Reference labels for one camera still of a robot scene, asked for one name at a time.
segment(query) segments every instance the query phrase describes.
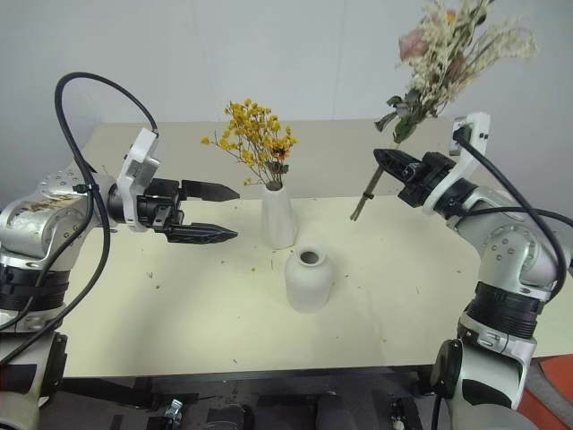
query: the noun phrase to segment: green leaf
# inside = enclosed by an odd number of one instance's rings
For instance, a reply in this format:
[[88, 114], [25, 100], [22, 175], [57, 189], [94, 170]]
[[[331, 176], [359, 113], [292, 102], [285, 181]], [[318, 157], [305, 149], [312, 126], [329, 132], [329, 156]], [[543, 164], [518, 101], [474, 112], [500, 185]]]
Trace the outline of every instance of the green leaf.
[[388, 125], [388, 123], [391, 120], [393, 120], [397, 115], [398, 115], [398, 112], [396, 112], [396, 111], [390, 112], [389, 114], [383, 116], [380, 121], [376, 121], [374, 123], [374, 125], [376, 125], [376, 128], [378, 129], [378, 131], [381, 132], [382, 130], [384, 130], [384, 127], [386, 127], [386, 125]]
[[413, 116], [404, 116], [394, 128], [394, 142], [405, 141], [414, 132], [417, 125], [418, 122]]
[[398, 103], [402, 103], [402, 98], [400, 96], [393, 96], [390, 97], [386, 103], [388, 106], [392, 106], [394, 108]]
[[282, 164], [278, 161], [267, 161], [266, 162], [267, 168], [269, 169], [270, 173], [284, 175], [288, 173], [288, 165]]
[[412, 105], [420, 98], [420, 91], [411, 89], [404, 97], [405, 102], [408, 105]]

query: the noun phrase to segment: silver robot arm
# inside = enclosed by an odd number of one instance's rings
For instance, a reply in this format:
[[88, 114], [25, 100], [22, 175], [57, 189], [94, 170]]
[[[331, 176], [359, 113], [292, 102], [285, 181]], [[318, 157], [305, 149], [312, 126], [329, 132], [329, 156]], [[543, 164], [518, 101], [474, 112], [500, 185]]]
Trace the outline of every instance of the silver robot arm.
[[[238, 198], [217, 184], [153, 178], [159, 163], [157, 136], [143, 129], [125, 156], [115, 181], [94, 173], [110, 226], [126, 223], [131, 231], [153, 229], [167, 241], [208, 244], [236, 237], [211, 224], [183, 225], [181, 201], [188, 197], [224, 201]], [[43, 330], [64, 310], [68, 277], [89, 232], [101, 226], [94, 211], [87, 227], [56, 257], [57, 250], [80, 228], [88, 197], [76, 169], [46, 176], [33, 194], [12, 202], [0, 213], [0, 428], [34, 430], [38, 400], [51, 396], [64, 374], [67, 338], [47, 332], [12, 359], [4, 359]], [[49, 266], [43, 282], [38, 276]]]
[[[482, 121], [483, 116], [458, 122], [472, 123], [472, 146], [480, 152], [488, 137], [480, 126], [489, 127], [489, 117]], [[535, 351], [536, 318], [552, 297], [559, 275], [556, 256], [545, 234], [526, 215], [471, 214], [516, 204], [467, 181], [473, 169], [469, 154], [461, 155], [462, 168], [437, 152], [418, 160], [400, 150], [375, 150], [379, 168], [351, 219], [357, 219], [364, 202], [373, 198], [378, 178], [387, 172], [405, 185], [400, 199], [412, 207], [423, 206], [427, 214], [439, 213], [476, 249], [481, 264], [475, 297], [458, 320], [458, 337], [440, 348], [432, 386], [449, 401], [455, 429], [534, 429], [515, 409]], [[570, 246], [560, 244], [570, 262]]]
[[[514, 205], [478, 187], [462, 208]], [[458, 339], [444, 342], [436, 361], [436, 391], [450, 399], [454, 428], [535, 428], [510, 410], [521, 401], [536, 347], [536, 318], [557, 279], [553, 250], [533, 221], [520, 214], [454, 216], [448, 226], [476, 249], [481, 264], [475, 298], [458, 321]], [[570, 261], [570, 247], [561, 243]]]

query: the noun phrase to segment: black cable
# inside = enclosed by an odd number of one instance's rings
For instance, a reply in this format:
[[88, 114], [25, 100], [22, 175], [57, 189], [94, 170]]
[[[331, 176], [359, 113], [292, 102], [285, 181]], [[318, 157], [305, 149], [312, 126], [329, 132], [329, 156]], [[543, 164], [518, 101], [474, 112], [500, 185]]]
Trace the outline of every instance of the black cable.
[[[98, 209], [98, 214], [99, 214], [99, 218], [101, 221], [101, 227], [103, 229], [103, 245], [102, 245], [102, 250], [101, 250], [101, 256], [99, 257], [99, 263], [98, 263], [98, 266], [96, 267], [96, 270], [94, 270], [93, 274], [91, 275], [90, 280], [88, 281], [86, 286], [83, 288], [83, 290], [78, 294], [78, 296], [76, 296], [76, 298], [68, 306], [66, 306], [62, 310], [62, 312], [60, 312], [60, 314], [58, 314], [53, 320], [51, 320], [48, 324], [46, 324], [41, 330], [36, 331], [30, 338], [28, 338], [28, 340], [26, 340], [18, 348], [16, 348], [12, 352], [10, 352], [8, 355], [6, 355], [0, 361], [0, 367], [7, 365], [10, 361], [12, 361], [14, 358], [19, 356], [21, 354], [21, 352], [25, 351], [30, 345], [32, 345], [34, 342], [36, 342], [38, 339], [40, 339], [44, 334], [46, 334], [48, 331], [51, 331], [58, 324], [60, 324], [60, 322], [83, 300], [83, 298], [85, 298], [89, 294], [89, 292], [91, 291], [93, 286], [98, 281], [99, 276], [101, 275], [102, 271], [104, 270], [104, 267], [106, 266], [106, 262], [107, 262], [107, 257], [109, 256], [111, 229], [109, 226], [109, 218], [107, 216], [106, 205], [104, 204], [101, 193], [99, 192], [98, 183], [96, 182], [96, 180], [94, 179], [94, 177], [92, 175], [90, 165], [85, 160], [85, 158], [81, 155], [81, 151], [78, 148], [78, 145], [72, 136], [72, 132], [71, 132], [70, 127], [69, 127], [69, 125], [65, 119], [65, 114], [64, 114], [64, 108], [63, 108], [64, 87], [69, 81], [72, 81], [72, 80], [77, 79], [77, 78], [92, 79], [94, 81], [105, 83], [106, 85], [109, 85], [110, 87], [112, 87], [112, 88], [118, 90], [119, 92], [121, 92], [122, 94], [124, 94], [138, 108], [141, 109], [143, 114], [150, 121], [151, 127], [153, 128], [153, 132], [158, 135], [157, 123], [155, 122], [155, 120], [153, 119], [153, 116], [151, 116], [151, 113], [147, 110], [147, 108], [145, 108], [140, 103], [140, 101], [137, 100], [129, 91], [127, 91], [126, 89], [124, 89], [120, 85], [116, 84], [115, 82], [112, 82], [109, 79], [106, 79], [102, 76], [98, 76], [98, 75], [93, 74], [93, 73], [74, 72], [74, 73], [68, 73], [67, 75], [63, 76], [60, 79], [60, 81], [57, 83], [56, 92], [55, 92], [55, 96], [54, 96], [57, 120], [60, 124], [60, 127], [62, 128], [62, 132], [63, 132], [64, 137], [68, 143], [68, 146], [70, 147], [70, 151], [72, 151], [73, 159], [76, 162], [78, 168], [80, 169], [81, 175], [83, 176], [83, 179], [85, 181], [85, 185], [87, 186], [86, 191], [87, 191], [87, 198], [88, 198], [88, 208], [91, 207], [91, 215], [93, 215], [93, 201], [92, 201], [92, 199], [95, 201], [96, 207]], [[86, 217], [84, 218], [83, 222], [86, 222], [86, 221], [87, 221], [87, 224], [89, 224], [91, 221], [91, 216], [88, 217], [88, 213], [86, 213]]]
[[[565, 215], [561, 215], [560, 213], [553, 212], [553, 211], [546, 211], [545, 209], [537, 209], [535, 211], [539, 213], [542, 217], [556, 219], [557, 221], [561, 221], [564, 224], [567, 224], [571, 228], [573, 228], [573, 219], [566, 217]], [[486, 215], [488, 213], [498, 213], [498, 212], [521, 212], [527, 213], [525, 208], [520, 208], [519, 206], [501, 206], [499, 208], [485, 208], [479, 209], [477, 211], [470, 211], [465, 214], [465, 217], [473, 217], [476, 215]]]
[[440, 418], [440, 405], [441, 405], [441, 397], [438, 394], [436, 394], [436, 397], [433, 400], [432, 430], [438, 430], [438, 421]]
[[552, 301], [555, 296], [557, 296], [561, 289], [563, 288], [563, 284], [565, 283], [565, 278], [567, 277], [567, 263], [565, 262], [565, 255], [563, 254], [563, 249], [557, 237], [553, 234], [552, 230], [549, 226], [545, 223], [545, 221], [541, 218], [539, 213], [529, 204], [526, 198], [517, 190], [517, 188], [511, 184], [511, 182], [503, 175], [500, 170], [491, 162], [489, 161], [481, 152], [479, 152], [476, 148], [469, 144], [466, 137], [463, 136], [463, 129], [458, 129], [454, 132], [454, 139], [456, 142], [461, 146], [463, 149], [468, 151], [475, 159], [477, 159], [480, 164], [482, 164], [485, 168], [489, 170], [489, 172], [505, 187], [506, 190], [511, 194], [511, 196], [519, 203], [525, 210], [527, 215], [531, 217], [531, 219], [537, 224], [537, 227], [541, 229], [541, 231], [547, 237], [547, 240], [553, 247], [553, 251], [555, 252], [555, 256], [557, 258], [557, 282], [553, 287], [552, 293], [549, 297], [548, 302]]

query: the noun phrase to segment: white wall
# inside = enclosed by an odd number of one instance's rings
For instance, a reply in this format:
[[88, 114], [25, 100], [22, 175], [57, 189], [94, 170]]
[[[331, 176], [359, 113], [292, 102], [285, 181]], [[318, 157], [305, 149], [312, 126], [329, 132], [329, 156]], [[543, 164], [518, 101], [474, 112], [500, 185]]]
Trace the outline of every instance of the white wall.
[[[53, 109], [66, 72], [122, 83], [164, 122], [222, 120], [228, 100], [247, 96], [285, 119], [374, 118], [407, 83], [398, 37], [420, 19], [422, 3], [0, 0], [0, 204], [69, 162]], [[504, 0], [494, 8], [493, 20], [527, 16], [540, 53], [529, 64], [496, 65], [444, 115], [489, 112], [488, 154], [535, 204], [573, 214], [573, 2]], [[65, 96], [80, 143], [100, 122], [141, 121], [96, 83]]]

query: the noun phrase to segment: table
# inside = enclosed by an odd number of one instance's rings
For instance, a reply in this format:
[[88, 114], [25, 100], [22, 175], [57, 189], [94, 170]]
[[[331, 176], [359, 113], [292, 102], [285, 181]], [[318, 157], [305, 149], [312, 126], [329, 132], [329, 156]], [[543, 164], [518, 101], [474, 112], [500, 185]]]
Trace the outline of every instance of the table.
[[[260, 202], [185, 202], [187, 222], [239, 232], [215, 245], [169, 244], [124, 226], [106, 270], [61, 329], [66, 377], [213, 374], [430, 364], [456, 334], [479, 259], [443, 219], [392, 196], [294, 199], [297, 243], [318, 241], [337, 274], [327, 305], [299, 314], [287, 302], [284, 265], [260, 239]], [[88, 237], [68, 297], [97, 263], [101, 234]], [[573, 285], [539, 317], [537, 356], [573, 352]]]

